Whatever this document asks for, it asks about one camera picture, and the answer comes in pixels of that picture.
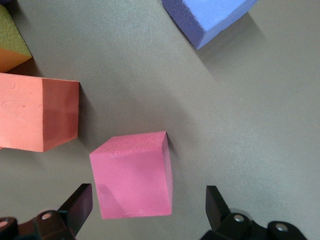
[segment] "blue foam block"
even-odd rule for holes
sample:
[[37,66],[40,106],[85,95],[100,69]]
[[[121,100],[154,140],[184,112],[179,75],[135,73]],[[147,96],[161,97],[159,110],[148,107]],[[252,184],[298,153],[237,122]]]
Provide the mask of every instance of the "blue foam block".
[[162,0],[191,44],[199,49],[248,12],[257,0]]

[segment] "gray table surface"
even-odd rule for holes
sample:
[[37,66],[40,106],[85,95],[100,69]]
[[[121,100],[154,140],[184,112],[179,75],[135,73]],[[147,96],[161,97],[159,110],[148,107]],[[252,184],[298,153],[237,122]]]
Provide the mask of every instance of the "gray table surface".
[[89,153],[113,136],[167,131],[171,216],[102,220],[79,240],[197,240],[206,185],[263,227],[320,223],[320,1],[259,0],[195,50],[160,0],[18,0],[34,60],[12,73],[81,83],[79,137],[45,153],[0,151],[0,215],[22,223],[94,183]]

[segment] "foam cube side face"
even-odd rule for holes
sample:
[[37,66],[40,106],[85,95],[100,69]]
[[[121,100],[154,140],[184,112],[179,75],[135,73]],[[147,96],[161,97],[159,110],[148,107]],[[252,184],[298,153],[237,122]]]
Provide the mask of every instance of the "foam cube side face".
[[78,103],[76,81],[0,73],[0,147],[44,152],[76,138]]
[[172,213],[166,132],[113,137],[90,154],[103,219]]
[[79,83],[43,78],[43,150],[78,137]]
[[257,0],[162,0],[191,44],[200,49],[248,12]]
[[32,58],[7,9],[0,5],[0,73]]

